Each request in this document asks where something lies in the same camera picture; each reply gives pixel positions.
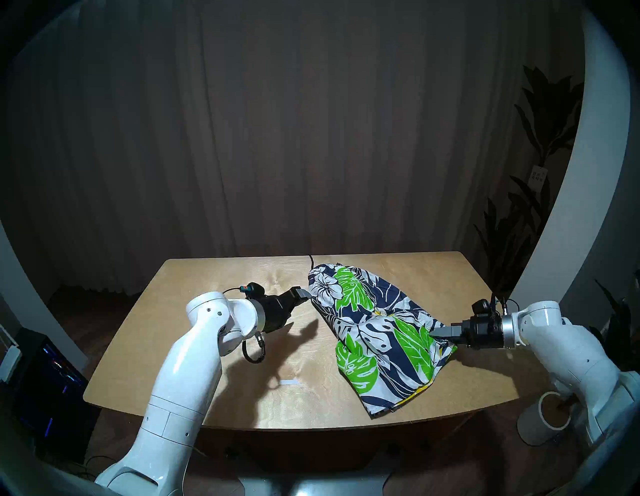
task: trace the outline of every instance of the tropical print shorts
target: tropical print shorts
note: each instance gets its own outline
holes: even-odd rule
[[[393,410],[427,389],[456,351],[429,336],[444,324],[364,269],[318,265],[309,272],[309,293],[338,338],[338,368],[369,415]]]

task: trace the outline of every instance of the brown curtain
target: brown curtain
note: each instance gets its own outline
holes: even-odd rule
[[[93,289],[139,291],[175,257],[481,260],[473,222],[533,160],[513,109],[522,65],[552,69],[571,15],[524,0],[85,1],[7,75],[0,154],[24,208],[0,213],[24,219],[62,282]]]

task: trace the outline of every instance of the paper cup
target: paper cup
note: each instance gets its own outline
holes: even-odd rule
[[[542,402],[549,395],[560,396],[556,391],[549,391],[540,396],[540,399],[528,407],[518,417],[518,434],[520,438],[530,446],[540,446],[549,441],[558,432],[563,431],[569,425],[571,417],[568,416],[565,424],[554,427],[549,424],[542,415]]]

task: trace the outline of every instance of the wooden table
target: wooden table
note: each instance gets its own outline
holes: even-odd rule
[[[458,252],[325,255],[316,264],[365,268],[400,287],[435,318],[467,319],[490,290]],[[172,344],[189,330],[185,306],[207,291],[255,281],[269,294],[306,287],[310,262],[299,257],[167,260],[111,341],[85,401],[143,415]],[[242,298],[229,292],[231,298]],[[222,358],[223,376],[204,425],[236,429],[330,429],[434,419],[540,392],[548,375],[527,350],[460,349],[434,384],[398,411],[371,419],[335,363],[336,338],[313,306],[266,336],[265,360],[247,362],[238,347]],[[255,340],[249,352],[258,352]]]

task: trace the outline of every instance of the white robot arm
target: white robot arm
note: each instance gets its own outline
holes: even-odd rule
[[[309,297],[299,287],[265,296],[255,283],[241,291],[246,300],[208,292],[187,304],[191,330],[164,360],[136,441],[122,460],[96,478],[97,484],[123,496],[182,495],[193,444],[222,375],[220,356],[250,337],[260,342],[260,333],[281,328],[291,310]],[[260,347],[264,357],[264,341]],[[245,348],[243,352],[249,359]]]
[[[640,399],[640,376],[620,372],[598,339],[560,313],[555,301],[539,301],[502,315],[486,300],[472,305],[468,321],[434,329],[442,337],[473,348],[530,347],[564,397],[575,394],[584,407],[589,445],[626,407]]]

